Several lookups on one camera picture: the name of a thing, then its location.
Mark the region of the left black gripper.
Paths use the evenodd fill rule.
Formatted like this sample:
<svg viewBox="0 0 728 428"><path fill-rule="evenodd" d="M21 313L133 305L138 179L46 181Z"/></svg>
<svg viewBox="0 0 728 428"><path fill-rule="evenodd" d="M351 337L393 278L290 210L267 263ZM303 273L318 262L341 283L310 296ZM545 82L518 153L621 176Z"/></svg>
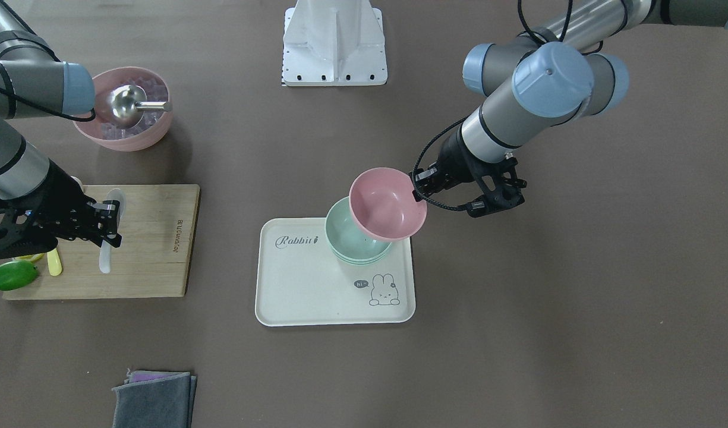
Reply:
<svg viewBox="0 0 728 428"><path fill-rule="evenodd" d="M432 166L410 172L413 198L420 202L465 182L474 182L486 191L489 188L483 181L483 173L487 165L469 151L461 130L453 132L443 141L437 161Z"/></svg>

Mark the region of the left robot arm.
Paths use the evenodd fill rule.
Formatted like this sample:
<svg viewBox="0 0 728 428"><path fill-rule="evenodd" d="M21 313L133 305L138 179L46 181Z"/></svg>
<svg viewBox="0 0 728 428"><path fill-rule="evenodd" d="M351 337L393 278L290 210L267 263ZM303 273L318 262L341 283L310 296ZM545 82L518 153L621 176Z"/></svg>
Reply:
<svg viewBox="0 0 728 428"><path fill-rule="evenodd" d="M521 20L523 31L508 44L471 49L462 66L466 87L485 96L466 118L443 130L436 162L413 168L414 198L464 182L481 194L455 206L473 217L524 202L514 153L543 130L579 117L599 115L625 97L625 63L603 54L603 42L643 23L728 29L728 1L584 1L541 26Z"/></svg>

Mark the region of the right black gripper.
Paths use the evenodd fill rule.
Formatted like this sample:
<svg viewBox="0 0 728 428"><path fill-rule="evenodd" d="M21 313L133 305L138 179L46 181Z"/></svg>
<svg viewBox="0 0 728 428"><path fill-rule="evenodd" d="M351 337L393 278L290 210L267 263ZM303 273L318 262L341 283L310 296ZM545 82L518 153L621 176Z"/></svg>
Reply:
<svg viewBox="0 0 728 428"><path fill-rule="evenodd" d="M23 232L29 244L56 244L57 238L78 238L98 247L103 244L120 247L122 243L122 235L117 230L94 229L94 223L119 225L122 201L94 202L55 162L49 162L44 182L21 202L19 210L30 211Z"/></svg>

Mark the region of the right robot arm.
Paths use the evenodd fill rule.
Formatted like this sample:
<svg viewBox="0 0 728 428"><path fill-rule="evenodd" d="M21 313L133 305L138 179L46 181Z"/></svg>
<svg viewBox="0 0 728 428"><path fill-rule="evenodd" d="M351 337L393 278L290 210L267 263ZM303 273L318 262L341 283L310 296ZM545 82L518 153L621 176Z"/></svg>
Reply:
<svg viewBox="0 0 728 428"><path fill-rule="evenodd" d="M42 254L59 240L119 247L121 201L97 201L14 129L12 119L95 118L94 82L57 57L0 1L0 259Z"/></svg>

